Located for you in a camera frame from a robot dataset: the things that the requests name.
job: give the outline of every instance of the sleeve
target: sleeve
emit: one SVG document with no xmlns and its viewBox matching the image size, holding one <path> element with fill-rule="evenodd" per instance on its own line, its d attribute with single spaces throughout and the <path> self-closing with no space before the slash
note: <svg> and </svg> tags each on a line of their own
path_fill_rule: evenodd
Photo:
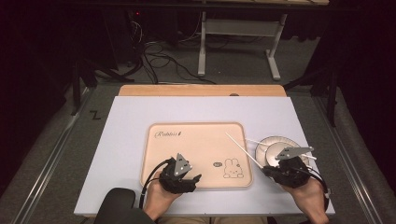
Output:
<svg viewBox="0 0 396 224">
<path fill-rule="evenodd" d="M 132 208 L 117 224 L 155 224 L 155 222 L 139 208 Z"/>
</svg>

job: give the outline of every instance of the light brown tray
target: light brown tray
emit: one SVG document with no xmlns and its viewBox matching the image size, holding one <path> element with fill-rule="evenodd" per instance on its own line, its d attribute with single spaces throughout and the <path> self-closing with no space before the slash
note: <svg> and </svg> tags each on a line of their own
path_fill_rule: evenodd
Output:
<svg viewBox="0 0 396 224">
<path fill-rule="evenodd" d="M 252 182 L 244 129 L 237 122 L 157 123 L 148 130 L 140 182 L 162 161 L 180 153 L 192 166 L 185 179 L 201 174 L 197 188 L 247 187 Z"/>
</svg>

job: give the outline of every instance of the tabletop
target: tabletop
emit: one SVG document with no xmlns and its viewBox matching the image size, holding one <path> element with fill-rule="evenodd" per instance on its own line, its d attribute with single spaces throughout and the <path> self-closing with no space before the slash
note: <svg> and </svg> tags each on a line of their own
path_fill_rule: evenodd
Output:
<svg viewBox="0 0 396 224">
<path fill-rule="evenodd" d="M 308 146 L 292 101 L 280 86 L 124 86 L 114 99 L 75 214 L 95 216 L 101 201 L 113 188 L 133 189 L 139 195 L 149 127 L 158 122 L 192 121 L 236 121 L 244 127 L 246 138 L 261 141 L 268 136 L 285 136 L 301 147 Z M 256 146 L 247 143 L 246 150 L 253 157 Z M 318 169 L 314 161 L 310 165 Z M 253 181 L 246 188 L 197 189 L 186 193 L 172 204 L 165 215 L 302 214 L 291 196 L 253 164 L 252 174 Z M 334 213 L 331 203 L 327 213 Z"/>
</svg>

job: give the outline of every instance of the white desk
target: white desk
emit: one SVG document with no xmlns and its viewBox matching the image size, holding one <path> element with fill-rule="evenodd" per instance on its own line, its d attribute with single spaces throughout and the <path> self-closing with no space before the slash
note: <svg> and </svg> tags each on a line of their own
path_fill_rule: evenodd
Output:
<svg viewBox="0 0 396 224">
<path fill-rule="evenodd" d="M 113 188 L 133 189 L 139 195 L 148 128 L 156 122 L 176 121 L 237 121 L 244 126 L 247 138 L 260 141 L 267 136 L 281 135 L 301 147 L 307 146 L 289 97 L 117 96 L 78 198 L 75 214 L 95 216 L 106 194 Z M 248 152 L 254 154 L 255 147 L 248 143 Z M 331 203 L 327 213 L 334 214 Z M 166 213 L 168 216 L 287 214 L 301 214 L 301 211 L 291 196 L 256 166 L 253 166 L 250 187 L 197 189 L 177 199 Z"/>
</svg>

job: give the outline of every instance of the plate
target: plate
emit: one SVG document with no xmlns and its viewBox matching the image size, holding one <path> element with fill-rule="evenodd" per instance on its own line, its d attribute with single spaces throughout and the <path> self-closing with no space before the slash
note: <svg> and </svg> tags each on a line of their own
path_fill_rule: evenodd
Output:
<svg viewBox="0 0 396 224">
<path fill-rule="evenodd" d="M 299 147 L 299 145 L 287 137 L 271 136 L 264 138 L 256 147 L 256 161 L 261 166 L 278 166 L 279 161 L 275 157 L 285 147 Z M 309 165 L 309 159 L 307 157 L 300 156 L 300 158 L 305 165 Z"/>
</svg>

